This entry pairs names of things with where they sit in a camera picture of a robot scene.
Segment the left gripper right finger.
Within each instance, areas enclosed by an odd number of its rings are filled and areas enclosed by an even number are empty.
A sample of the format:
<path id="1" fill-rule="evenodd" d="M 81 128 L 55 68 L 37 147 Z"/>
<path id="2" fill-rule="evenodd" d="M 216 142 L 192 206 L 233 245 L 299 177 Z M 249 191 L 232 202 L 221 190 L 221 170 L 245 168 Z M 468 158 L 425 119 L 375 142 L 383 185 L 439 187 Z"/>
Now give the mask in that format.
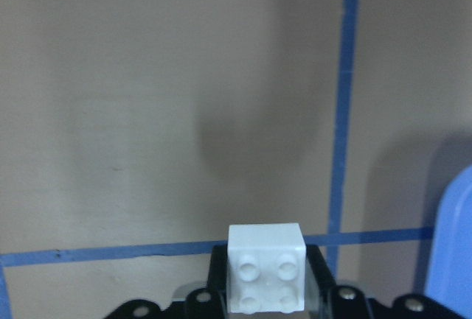
<path id="1" fill-rule="evenodd" d="M 387 306 L 350 284 L 338 283 L 319 247 L 306 247 L 305 310 L 310 318 L 460 319 L 457 312 L 416 293 L 397 297 Z"/>

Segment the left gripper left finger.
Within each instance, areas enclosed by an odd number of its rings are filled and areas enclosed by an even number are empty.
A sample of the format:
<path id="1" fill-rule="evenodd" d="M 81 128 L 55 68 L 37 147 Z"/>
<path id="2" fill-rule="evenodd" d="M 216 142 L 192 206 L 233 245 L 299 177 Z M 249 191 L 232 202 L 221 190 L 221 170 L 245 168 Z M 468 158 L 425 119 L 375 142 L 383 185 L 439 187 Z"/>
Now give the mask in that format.
<path id="1" fill-rule="evenodd" d="M 227 318 L 227 246 L 212 248 L 206 285 L 191 290 L 182 299 L 172 301 L 165 309 L 145 299 L 127 301 L 107 318 Z"/>

